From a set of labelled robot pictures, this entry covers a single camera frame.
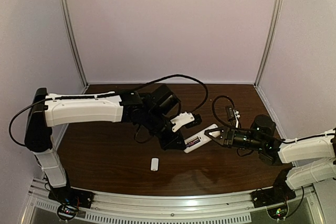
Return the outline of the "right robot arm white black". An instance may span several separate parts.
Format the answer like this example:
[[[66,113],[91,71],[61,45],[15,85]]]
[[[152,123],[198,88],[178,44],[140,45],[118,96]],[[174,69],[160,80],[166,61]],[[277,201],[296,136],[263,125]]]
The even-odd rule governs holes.
[[[279,184],[269,192],[269,199],[274,204],[287,198],[289,189],[335,178],[335,129],[292,140],[276,138],[275,129],[275,122],[260,114],[247,129],[224,125],[206,130],[204,134],[222,147],[255,151],[269,166],[311,160],[309,164],[287,171],[285,184]]]

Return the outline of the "white battery cover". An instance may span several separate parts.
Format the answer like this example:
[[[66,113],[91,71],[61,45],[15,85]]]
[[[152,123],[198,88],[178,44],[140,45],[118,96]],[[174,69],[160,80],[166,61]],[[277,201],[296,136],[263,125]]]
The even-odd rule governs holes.
[[[150,170],[152,172],[157,172],[159,170],[159,159],[157,157],[151,159]]]

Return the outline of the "blue battery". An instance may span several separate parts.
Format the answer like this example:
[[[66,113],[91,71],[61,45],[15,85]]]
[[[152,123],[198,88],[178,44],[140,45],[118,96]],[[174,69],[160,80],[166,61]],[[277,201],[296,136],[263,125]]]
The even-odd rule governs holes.
[[[197,143],[201,142],[201,140],[197,137],[197,138],[194,138],[192,140],[190,140],[189,142],[186,143],[186,147],[191,147]]]

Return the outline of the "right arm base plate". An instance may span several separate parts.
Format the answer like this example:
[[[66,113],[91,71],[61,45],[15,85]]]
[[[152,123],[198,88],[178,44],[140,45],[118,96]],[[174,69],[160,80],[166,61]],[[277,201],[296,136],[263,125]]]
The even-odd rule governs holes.
[[[282,190],[280,188],[258,188],[250,193],[254,208],[286,203],[295,199],[296,193],[293,190]]]

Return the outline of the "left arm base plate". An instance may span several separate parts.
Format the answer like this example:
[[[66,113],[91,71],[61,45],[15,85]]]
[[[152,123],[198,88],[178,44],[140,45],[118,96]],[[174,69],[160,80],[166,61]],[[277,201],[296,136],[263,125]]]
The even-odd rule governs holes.
[[[63,205],[90,209],[94,193],[71,187],[51,187],[48,198]]]

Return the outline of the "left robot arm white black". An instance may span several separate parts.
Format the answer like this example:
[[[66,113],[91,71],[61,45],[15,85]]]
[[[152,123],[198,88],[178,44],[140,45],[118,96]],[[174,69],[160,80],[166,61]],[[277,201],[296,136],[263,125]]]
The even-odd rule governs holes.
[[[56,198],[64,205],[71,205],[76,199],[75,192],[51,140],[54,126],[82,122],[133,123],[157,137],[162,149],[185,150],[180,128],[194,121],[193,115],[184,112],[171,119],[166,116],[179,103],[166,85],[152,93],[124,90],[74,96],[47,93],[41,88],[28,115],[24,143],[37,157]]]

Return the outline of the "white remote control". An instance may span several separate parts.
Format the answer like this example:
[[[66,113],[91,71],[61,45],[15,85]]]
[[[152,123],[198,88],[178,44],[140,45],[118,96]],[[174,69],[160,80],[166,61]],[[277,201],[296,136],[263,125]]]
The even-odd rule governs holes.
[[[209,137],[207,137],[204,132],[205,130],[209,130],[209,129],[213,129],[213,128],[216,128],[218,127],[217,124],[212,124],[208,127],[206,127],[205,129],[201,130],[200,132],[190,136],[189,138],[185,139],[184,142],[185,142],[185,146],[186,146],[186,143],[189,142],[190,140],[194,139],[194,138],[199,138],[201,140],[201,142],[191,146],[191,147],[186,147],[186,149],[184,150],[184,153],[190,153],[194,150],[196,150],[197,148],[207,144],[208,142],[212,141]]]

